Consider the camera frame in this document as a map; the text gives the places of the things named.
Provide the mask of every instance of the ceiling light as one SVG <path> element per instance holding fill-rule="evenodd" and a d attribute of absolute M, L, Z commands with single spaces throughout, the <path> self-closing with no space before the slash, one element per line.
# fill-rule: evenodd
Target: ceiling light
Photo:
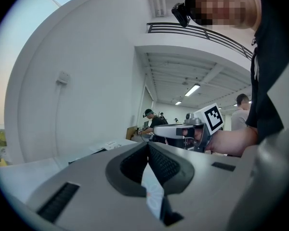
<path fill-rule="evenodd" d="M 200 85 L 194 85 L 191 90 L 188 91 L 187 94 L 185 94 L 186 97 L 189 97 L 194 91 L 196 91 L 198 88 L 200 87 Z"/>

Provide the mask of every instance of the balcony railing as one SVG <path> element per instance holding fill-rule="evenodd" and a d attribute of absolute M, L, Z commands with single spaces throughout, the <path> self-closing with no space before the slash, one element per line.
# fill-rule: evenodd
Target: balcony railing
<path fill-rule="evenodd" d="M 165 23 L 165 22 L 148 23 L 147 25 L 150 26 L 148 33 L 176 33 L 208 39 L 216 43 L 222 44 L 240 53 L 249 60 L 251 60 L 252 58 L 252 52 L 247 48 L 245 48 L 243 45 L 235 42 L 231 38 L 224 36 L 223 34 L 208 30 L 203 27 L 199 26 L 182 27 L 179 23 Z"/>

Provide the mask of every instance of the person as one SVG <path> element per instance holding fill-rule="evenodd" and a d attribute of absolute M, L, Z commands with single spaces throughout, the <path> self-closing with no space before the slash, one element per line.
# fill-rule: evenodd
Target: person
<path fill-rule="evenodd" d="M 185 0 L 185 7 L 191 19 L 203 26 L 230 25 L 255 31 L 247 127 L 219 130 L 207 146 L 207 150 L 240 156 L 247 147 L 283 129 L 267 93 L 289 63 L 289 0 Z M 200 138 L 201 131 L 195 130 L 195 139 Z"/>
<path fill-rule="evenodd" d="M 160 118 L 162 119 L 164 125 L 168 124 L 167 119 L 164 117 L 164 113 L 163 112 L 160 113 Z"/>
<path fill-rule="evenodd" d="M 155 126 L 159 126 L 159 125 L 163 125 L 163 121 L 160 117 L 158 117 L 156 114 L 154 114 L 154 112 L 151 109 L 146 109 L 144 115 L 148 118 L 148 119 L 152 119 L 151 125 L 149 128 L 147 128 L 145 131 L 139 132 L 139 135 L 143 135 L 143 134 L 148 134 L 153 132 L 153 128 Z M 165 142 L 165 138 L 160 137 L 160 136 L 154 136 L 155 141 L 154 142 L 160 142 L 160 143 L 166 143 Z"/>
<path fill-rule="evenodd" d="M 246 121 L 250 113 L 250 100 L 245 94 L 238 95 L 236 104 L 237 109 L 231 116 L 231 131 L 246 128 Z"/>

